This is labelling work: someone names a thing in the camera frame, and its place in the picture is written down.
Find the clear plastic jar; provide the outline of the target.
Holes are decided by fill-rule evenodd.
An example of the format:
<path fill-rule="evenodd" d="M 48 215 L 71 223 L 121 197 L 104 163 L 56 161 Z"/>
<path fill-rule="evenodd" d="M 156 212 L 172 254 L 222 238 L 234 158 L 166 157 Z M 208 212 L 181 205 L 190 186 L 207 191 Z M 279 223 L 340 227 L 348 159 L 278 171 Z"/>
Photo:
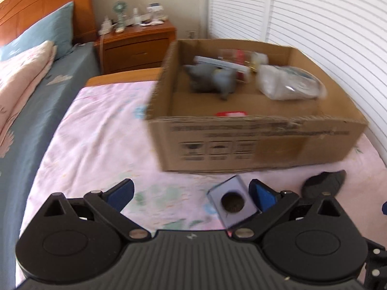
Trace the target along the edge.
<path fill-rule="evenodd" d="M 293 66 L 261 65 L 256 87 L 276 101 L 315 100 L 327 95 L 325 85 L 313 74 Z"/>

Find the white refill pack box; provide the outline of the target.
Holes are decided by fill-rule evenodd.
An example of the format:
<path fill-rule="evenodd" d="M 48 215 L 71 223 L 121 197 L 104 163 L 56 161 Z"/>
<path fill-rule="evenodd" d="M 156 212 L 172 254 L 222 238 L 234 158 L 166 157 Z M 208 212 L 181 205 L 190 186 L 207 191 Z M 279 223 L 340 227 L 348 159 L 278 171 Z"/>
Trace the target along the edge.
<path fill-rule="evenodd" d="M 224 68 L 224 69 L 235 69 L 238 73 L 242 73 L 245 76 L 248 76 L 251 72 L 250 67 L 242 64 L 236 64 L 233 62 L 227 62 L 224 60 L 218 60 L 214 58 L 209 58 L 209 57 L 204 57 L 204 56 L 195 56 L 193 58 L 193 61 L 196 64 L 210 64 L 214 65 L 219 68 Z"/>

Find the black toy train car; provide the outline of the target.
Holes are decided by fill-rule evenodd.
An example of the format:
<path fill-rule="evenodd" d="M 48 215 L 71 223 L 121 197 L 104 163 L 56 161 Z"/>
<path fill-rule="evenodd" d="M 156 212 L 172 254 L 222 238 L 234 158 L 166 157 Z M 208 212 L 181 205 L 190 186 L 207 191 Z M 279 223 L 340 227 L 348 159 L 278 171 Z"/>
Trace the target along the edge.
<path fill-rule="evenodd" d="M 252 216 L 261 214 L 238 175 L 213 186 L 208 190 L 207 197 L 225 228 L 233 228 Z"/>

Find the black teardrop-shaped case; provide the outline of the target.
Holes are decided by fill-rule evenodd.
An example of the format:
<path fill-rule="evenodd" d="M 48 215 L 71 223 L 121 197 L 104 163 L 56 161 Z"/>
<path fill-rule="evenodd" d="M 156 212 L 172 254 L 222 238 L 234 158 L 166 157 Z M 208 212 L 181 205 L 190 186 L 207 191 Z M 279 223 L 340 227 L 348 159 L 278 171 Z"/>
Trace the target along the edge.
<path fill-rule="evenodd" d="M 346 180 L 346 171 L 321 172 L 318 175 L 309 177 L 301 188 L 303 198 L 317 198 L 323 193 L 336 196 Z"/>

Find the red toy car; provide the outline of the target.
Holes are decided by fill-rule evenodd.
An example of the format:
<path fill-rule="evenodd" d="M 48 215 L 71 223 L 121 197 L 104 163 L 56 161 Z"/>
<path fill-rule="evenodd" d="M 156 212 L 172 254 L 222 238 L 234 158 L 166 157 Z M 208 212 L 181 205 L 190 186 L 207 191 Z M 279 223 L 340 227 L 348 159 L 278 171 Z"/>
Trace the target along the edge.
<path fill-rule="evenodd" d="M 247 116 L 247 113 L 244 111 L 223 111 L 216 114 L 219 117 L 243 117 Z"/>

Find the brown cardboard box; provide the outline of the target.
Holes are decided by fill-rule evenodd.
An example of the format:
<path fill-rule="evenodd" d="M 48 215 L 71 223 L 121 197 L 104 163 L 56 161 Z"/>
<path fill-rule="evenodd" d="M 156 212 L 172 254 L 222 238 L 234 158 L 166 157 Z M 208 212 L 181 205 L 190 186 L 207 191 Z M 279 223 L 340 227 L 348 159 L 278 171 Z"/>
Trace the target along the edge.
<path fill-rule="evenodd" d="M 304 69 L 326 87 L 318 100 L 273 101 L 254 80 L 227 100 L 190 90 L 183 66 L 220 49 L 264 53 L 272 65 Z M 293 47 L 235 39 L 179 39 L 163 61 L 148 102 L 146 121 L 161 169 L 169 172 L 236 172 L 288 168 L 342 160 L 368 122 L 345 91 Z M 243 117 L 219 117 L 244 111 Z"/>

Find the grey toy animal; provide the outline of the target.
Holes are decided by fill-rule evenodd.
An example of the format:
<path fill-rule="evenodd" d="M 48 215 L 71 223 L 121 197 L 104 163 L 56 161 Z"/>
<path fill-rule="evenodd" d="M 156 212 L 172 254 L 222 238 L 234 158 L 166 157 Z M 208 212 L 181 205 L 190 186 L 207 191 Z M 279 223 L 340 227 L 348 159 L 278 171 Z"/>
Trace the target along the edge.
<path fill-rule="evenodd" d="M 195 93 L 218 93 L 221 100 L 235 92 L 238 72 L 211 64 L 184 65 L 191 91 Z"/>

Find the blue bed sheet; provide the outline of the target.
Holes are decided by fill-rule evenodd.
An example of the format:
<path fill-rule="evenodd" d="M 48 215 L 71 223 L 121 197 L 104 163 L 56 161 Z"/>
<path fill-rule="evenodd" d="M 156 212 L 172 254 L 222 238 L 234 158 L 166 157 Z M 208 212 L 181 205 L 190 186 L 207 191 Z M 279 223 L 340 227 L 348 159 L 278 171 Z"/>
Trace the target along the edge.
<path fill-rule="evenodd" d="M 94 45 L 74 46 L 53 63 L 10 127 L 1 156 L 1 289 L 15 288 L 15 245 L 43 155 L 78 92 L 99 75 Z"/>

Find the clear bottle yellow capsules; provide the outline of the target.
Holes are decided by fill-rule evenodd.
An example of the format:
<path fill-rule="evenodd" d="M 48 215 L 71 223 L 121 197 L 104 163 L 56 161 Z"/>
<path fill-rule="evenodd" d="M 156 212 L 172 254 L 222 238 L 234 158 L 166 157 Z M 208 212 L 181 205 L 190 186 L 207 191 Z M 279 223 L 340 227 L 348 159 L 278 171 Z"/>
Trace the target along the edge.
<path fill-rule="evenodd" d="M 269 64 L 266 54 L 240 49 L 220 49 L 218 57 L 227 62 L 245 65 L 253 71 L 256 71 L 261 65 Z"/>

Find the wooden nightstand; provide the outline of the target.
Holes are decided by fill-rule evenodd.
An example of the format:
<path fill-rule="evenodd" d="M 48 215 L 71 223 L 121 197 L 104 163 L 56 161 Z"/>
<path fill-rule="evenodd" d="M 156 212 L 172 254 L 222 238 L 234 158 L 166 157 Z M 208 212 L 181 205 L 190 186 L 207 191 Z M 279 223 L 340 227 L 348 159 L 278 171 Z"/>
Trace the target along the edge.
<path fill-rule="evenodd" d="M 177 29 L 170 21 L 157 26 L 133 26 L 101 35 L 95 42 L 101 73 L 161 67 Z"/>

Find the pink folded quilt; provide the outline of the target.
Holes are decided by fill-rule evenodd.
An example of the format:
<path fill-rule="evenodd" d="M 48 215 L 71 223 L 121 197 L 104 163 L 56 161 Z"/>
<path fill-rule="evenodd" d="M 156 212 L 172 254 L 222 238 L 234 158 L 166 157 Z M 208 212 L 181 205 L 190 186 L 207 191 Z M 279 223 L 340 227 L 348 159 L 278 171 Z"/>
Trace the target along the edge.
<path fill-rule="evenodd" d="M 57 46 L 44 41 L 1 62 L 1 135 L 4 136 L 54 62 Z"/>

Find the blue pillow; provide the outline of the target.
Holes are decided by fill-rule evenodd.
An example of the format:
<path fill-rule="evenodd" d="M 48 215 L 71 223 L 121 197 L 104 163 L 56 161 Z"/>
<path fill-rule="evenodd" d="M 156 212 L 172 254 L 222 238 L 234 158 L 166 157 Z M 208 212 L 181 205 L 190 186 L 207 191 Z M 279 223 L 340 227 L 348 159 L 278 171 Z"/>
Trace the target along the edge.
<path fill-rule="evenodd" d="M 69 2 L 42 18 L 18 38 L 1 47 L 1 61 L 42 44 L 52 41 L 56 46 L 55 59 L 67 55 L 72 49 L 74 2 Z"/>

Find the small clear spray bottle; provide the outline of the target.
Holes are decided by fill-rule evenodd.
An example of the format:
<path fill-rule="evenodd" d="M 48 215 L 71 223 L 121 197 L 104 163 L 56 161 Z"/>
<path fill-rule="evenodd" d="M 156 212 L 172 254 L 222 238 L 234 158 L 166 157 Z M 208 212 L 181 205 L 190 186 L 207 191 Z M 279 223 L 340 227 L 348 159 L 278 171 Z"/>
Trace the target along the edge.
<path fill-rule="evenodd" d="M 142 20 L 138 8 L 133 8 L 133 25 L 140 26 L 141 24 Z"/>

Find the white louvered closet doors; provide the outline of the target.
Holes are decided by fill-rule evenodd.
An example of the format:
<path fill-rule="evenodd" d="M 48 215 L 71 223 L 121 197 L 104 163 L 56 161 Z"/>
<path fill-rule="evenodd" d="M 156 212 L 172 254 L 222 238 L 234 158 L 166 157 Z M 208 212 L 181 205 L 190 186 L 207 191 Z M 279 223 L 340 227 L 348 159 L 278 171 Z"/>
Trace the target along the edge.
<path fill-rule="evenodd" d="M 349 94 L 386 157 L 386 0 L 208 0 L 208 34 L 302 51 Z"/>

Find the wooden bed headboard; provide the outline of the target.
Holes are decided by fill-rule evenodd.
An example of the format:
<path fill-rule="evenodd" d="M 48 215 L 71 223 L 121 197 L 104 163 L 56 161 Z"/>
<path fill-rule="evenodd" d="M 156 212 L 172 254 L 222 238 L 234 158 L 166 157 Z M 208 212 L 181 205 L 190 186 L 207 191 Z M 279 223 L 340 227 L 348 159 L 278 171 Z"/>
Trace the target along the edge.
<path fill-rule="evenodd" d="M 97 39 L 92 0 L 4 0 L 1 2 L 1 45 L 19 37 L 40 19 L 67 4 L 74 3 L 73 43 Z"/>

